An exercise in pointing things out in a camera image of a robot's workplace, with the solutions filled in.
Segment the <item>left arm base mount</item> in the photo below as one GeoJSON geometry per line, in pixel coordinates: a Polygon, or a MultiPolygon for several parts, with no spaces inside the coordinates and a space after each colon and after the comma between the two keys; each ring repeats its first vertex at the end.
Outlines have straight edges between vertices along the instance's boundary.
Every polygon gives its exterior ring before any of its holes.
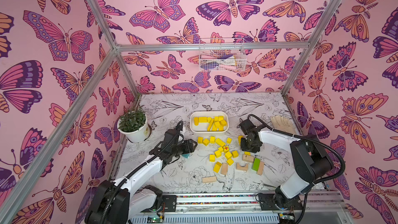
{"type": "Polygon", "coordinates": [[[152,207],[145,209],[144,213],[159,213],[159,212],[176,212],[177,196],[163,195],[162,198],[157,198],[152,207]]]}

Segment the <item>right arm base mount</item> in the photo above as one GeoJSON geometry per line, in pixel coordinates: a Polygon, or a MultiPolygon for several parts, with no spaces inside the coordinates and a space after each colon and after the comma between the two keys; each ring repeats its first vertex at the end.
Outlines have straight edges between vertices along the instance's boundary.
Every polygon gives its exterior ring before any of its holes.
{"type": "Polygon", "coordinates": [[[262,211],[282,211],[289,212],[303,209],[303,201],[299,196],[292,199],[286,198],[283,194],[258,193],[256,200],[260,204],[262,211]]]}

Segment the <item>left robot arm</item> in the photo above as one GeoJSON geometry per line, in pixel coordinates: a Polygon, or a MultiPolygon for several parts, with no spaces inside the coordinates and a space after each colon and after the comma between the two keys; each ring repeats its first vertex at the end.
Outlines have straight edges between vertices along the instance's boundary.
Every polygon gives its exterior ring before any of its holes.
{"type": "Polygon", "coordinates": [[[184,122],[164,134],[148,157],[122,177],[100,183],[85,215],[86,224],[129,224],[132,218],[144,210],[157,212],[164,206],[163,192],[147,181],[167,165],[176,162],[181,155],[193,153],[197,142],[184,138],[184,122]]]}

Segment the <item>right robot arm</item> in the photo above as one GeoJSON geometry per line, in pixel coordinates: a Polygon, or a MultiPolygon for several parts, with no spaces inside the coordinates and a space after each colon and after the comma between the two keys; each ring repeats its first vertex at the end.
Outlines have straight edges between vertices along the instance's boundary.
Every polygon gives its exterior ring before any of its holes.
{"type": "Polygon", "coordinates": [[[238,127],[244,134],[242,151],[256,153],[263,144],[270,144],[291,153],[295,172],[275,189],[275,199],[280,202],[307,194],[314,185],[337,179],[345,172],[343,157],[314,135],[300,136],[272,128],[253,114],[238,127]]]}

